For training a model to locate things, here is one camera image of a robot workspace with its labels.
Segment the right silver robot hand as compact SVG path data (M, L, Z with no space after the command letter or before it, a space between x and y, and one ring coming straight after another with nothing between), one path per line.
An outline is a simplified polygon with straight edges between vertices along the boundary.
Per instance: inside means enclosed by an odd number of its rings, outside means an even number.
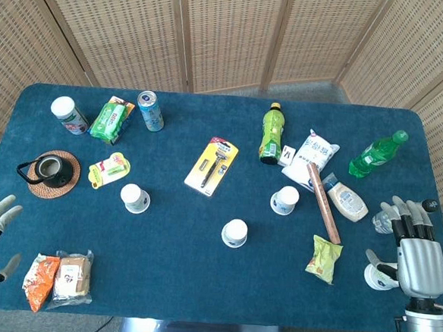
M431 218L419 202L392 197L392 205L381 203L375 216L391 224L397 247L397 261L383 262L373 250L366 250L369 264L364 278L369 287L382 291L399 288L406 296L435 299L443 295L443 251L435 239Z

